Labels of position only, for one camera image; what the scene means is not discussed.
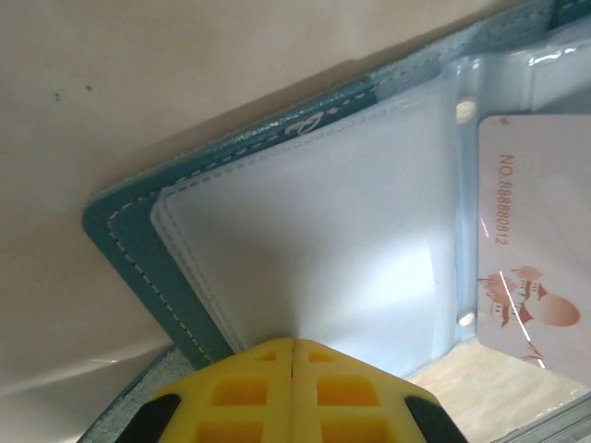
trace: card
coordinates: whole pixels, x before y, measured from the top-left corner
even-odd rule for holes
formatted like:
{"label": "card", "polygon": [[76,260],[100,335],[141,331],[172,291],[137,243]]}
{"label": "card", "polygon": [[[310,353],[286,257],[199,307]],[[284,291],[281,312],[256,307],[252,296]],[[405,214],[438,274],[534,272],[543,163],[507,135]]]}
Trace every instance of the card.
{"label": "card", "polygon": [[591,115],[479,130],[478,339],[591,383]]}

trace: yellow tool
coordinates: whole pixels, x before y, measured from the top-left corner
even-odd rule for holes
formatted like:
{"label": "yellow tool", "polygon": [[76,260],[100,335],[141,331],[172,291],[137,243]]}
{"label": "yellow tool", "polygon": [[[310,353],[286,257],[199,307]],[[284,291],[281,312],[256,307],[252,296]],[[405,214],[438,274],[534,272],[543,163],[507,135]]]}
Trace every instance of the yellow tool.
{"label": "yellow tool", "polygon": [[314,341],[277,339],[173,383],[117,443],[465,443],[437,399]]}

